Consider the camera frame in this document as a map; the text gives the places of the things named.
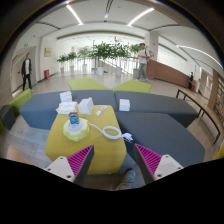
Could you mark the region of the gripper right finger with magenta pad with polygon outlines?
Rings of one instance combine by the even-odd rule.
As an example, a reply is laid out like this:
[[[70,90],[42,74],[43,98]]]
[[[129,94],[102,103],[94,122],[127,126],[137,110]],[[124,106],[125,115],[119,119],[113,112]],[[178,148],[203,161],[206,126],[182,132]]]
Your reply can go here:
[[[134,145],[134,155],[146,184],[183,169],[170,155],[159,155],[139,144]]]

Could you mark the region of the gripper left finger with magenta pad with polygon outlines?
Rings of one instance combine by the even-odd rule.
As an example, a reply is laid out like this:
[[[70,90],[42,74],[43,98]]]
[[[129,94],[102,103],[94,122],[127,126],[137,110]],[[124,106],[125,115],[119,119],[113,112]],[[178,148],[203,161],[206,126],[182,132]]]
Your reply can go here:
[[[46,171],[82,186],[93,156],[94,146],[90,145],[68,157],[59,156],[46,168]]]

